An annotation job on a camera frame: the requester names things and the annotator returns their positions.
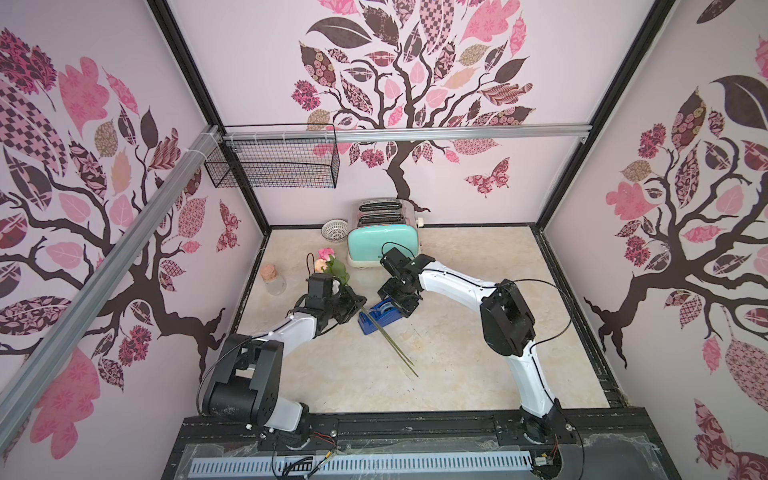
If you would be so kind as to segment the dark pink artificial rose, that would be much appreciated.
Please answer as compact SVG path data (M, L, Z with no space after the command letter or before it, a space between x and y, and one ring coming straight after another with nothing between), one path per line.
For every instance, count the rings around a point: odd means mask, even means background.
M323 248L318 251L318 256L319 256L319 259L323 259L327 262L327 268L323 273L329 273L331 276L333 276L335 279L337 279L340 282L341 286L348 287L350 275L347 271L346 266L343 264L343 262L337 258L335 250L333 248ZM366 309L365 304L361 305L360 311L362 309ZM392 347L392 349L395 351L395 353L398 355L401 361L406 365L406 367L411 371L411 373L416 378L418 378L419 375L414 368L414 362L404 353L404 351L397 345L394 339L382 327L380 327L379 325L376 325L376 327L377 327L377 331L384 337L384 339Z

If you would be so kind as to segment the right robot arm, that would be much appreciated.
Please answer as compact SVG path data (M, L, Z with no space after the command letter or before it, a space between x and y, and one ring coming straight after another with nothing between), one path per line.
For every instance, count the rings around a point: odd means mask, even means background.
M520 430L529 442L545 445L573 439L560 401L540 366L535 318L516 281L473 278L431 256L409 258L397 248L384 252L380 264L390 278L378 294L392 301L403 316L415 311L424 291L443 295L479 315L485 343L505 358L512 372L521 400Z

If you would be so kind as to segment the blue tape dispenser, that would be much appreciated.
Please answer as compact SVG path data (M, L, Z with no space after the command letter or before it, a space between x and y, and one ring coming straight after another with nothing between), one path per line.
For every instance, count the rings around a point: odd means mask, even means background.
M358 325L364 335L370 335L377 330L376 325L386 327L403 317L400 310L391 299L382 300L370 309L362 309L358 313Z

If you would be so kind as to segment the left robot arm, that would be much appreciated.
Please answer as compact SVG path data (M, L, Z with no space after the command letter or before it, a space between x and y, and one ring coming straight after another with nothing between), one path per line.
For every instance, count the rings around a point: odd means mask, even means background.
M310 437L309 407L279 394L284 358L322 334L328 323L347 323L367 298L330 274L314 273L307 292L275 329L257 335L233 334L203 374L198 414L286 436L293 447Z

